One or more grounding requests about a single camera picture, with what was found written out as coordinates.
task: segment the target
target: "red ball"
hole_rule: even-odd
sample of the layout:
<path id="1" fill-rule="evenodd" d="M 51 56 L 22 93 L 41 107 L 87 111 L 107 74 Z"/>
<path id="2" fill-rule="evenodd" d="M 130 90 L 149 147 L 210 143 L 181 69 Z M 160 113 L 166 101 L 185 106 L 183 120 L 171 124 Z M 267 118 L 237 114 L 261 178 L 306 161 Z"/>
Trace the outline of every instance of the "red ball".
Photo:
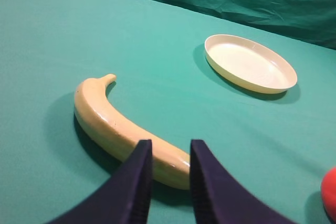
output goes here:
<path id="1" fill-rule="evenodd" d="M 328 215 L 336 221 L 336 167 L 328 171 L 321 184 L 321 194 Z"/>

